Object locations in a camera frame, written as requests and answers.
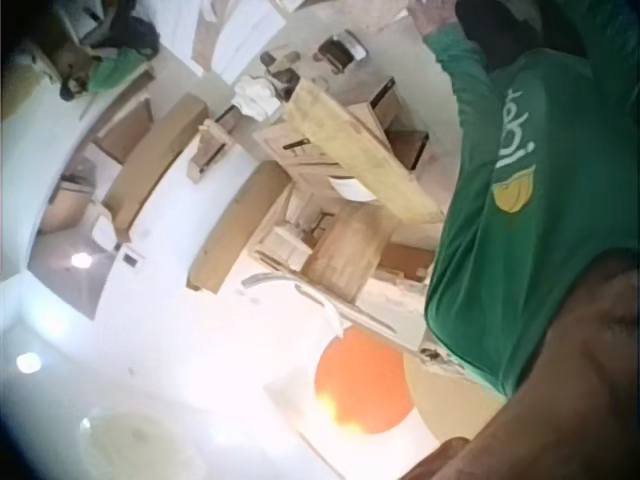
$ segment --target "recessed light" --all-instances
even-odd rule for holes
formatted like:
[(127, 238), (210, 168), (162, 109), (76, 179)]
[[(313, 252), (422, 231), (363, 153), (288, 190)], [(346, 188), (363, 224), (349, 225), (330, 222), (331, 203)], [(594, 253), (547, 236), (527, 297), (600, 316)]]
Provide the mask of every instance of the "recessed light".
[(93, 257), (85, 252), (76, 253), (71, 256), (71, 265), (76, 268), (89, 268), (93, 263)]
[(16, 365), (18, 366), (18, 370), (29, 375), (30, 373), (35, 373), (40, 370), (42, 360), (40, 360), (40, 355), (37, 353), (23, 353), (16, 358)]

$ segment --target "dark skin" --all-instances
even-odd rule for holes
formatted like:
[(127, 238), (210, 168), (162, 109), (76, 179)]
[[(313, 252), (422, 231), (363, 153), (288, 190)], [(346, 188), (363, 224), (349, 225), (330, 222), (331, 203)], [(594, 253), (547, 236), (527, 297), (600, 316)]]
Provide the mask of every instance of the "dark skin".
[[(453, 4), (410, 6), (427, 35)], [(470, 442), (445, 442), (403, 480), (640, 478), (638, 258), (609, 251), (580, 275), (516, 394)]]

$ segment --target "orange round object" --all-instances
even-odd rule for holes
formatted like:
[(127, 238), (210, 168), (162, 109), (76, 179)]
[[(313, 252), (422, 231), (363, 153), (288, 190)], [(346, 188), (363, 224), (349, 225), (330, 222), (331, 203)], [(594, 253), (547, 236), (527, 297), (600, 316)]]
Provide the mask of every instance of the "orange round object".
[(315, 392), (320, 404), (331, 404), (338, 426), (367, 434), (390, 430), (413, 409), (402, 354), (359, 328), (322, 353)]

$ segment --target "yellow logo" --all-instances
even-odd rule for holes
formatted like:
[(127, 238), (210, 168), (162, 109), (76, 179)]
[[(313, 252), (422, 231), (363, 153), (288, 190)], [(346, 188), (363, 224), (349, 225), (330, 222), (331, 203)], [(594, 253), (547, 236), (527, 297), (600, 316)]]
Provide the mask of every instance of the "yellow logo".
[(494, 184), (493, 199), (500, 210), (507, 213), (516, 213), (531, 198), (533, 193), (533, 167), (522, 170), (511, 176), (504, 182)]

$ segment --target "shirt logo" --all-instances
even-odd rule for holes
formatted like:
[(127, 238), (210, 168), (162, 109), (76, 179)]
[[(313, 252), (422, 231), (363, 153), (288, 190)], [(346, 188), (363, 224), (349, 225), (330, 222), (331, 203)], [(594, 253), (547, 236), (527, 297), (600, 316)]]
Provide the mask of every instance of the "shirt logo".
[[(527, 162), (524, 162), (524, 159), (536, 148), (533, 141), (523, 145), (524, 124), (529, 118), (529, 113), (525, 112), (518, 116), (518, 106), (514, 100), (521, 95), (522, 92), (514, 92), (512, 89), (509, 89), (507, 93), (507, 100), (502, 111), (502, 136), (496, 170), (517, 163), (525, 163), (526, 165)], [(533, 193), (534, 171), (535, 165), (529, 165), (511, 175), (507, 180), (492, 185), (493, 199), (500, 210), (516, 213), (527, 204)]]

